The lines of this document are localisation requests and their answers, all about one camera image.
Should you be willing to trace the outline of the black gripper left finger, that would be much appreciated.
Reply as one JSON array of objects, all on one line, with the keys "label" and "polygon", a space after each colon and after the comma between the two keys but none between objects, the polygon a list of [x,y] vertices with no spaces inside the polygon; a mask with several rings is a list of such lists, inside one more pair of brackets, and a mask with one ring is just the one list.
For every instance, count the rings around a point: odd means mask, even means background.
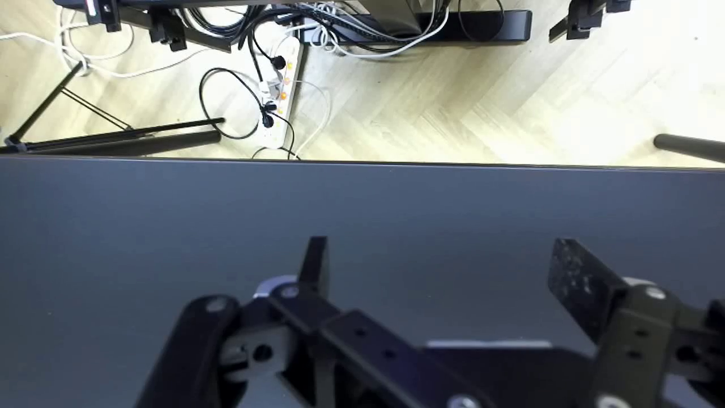
[{"label": "black gripper left finger", "polygon": [[136,408],[235,408],[263,376],[303,408],[495,408],[365,314],[332,307],[321,237],[308,241],[295,278],[264,282],[246,304],[187,301]]}]

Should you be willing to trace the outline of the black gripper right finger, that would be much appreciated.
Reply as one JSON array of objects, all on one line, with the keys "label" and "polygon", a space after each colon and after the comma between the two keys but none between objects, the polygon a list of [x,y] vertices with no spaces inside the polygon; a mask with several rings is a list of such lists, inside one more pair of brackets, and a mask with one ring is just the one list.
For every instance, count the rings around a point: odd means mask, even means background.
[{"label": "black gripper right finger", "polygon": [[552,242],[547,291],[596,344],[578,408],[666,408],[671,375],[725,408],[725,301],[695,308],[627,282],[572,239]]}]

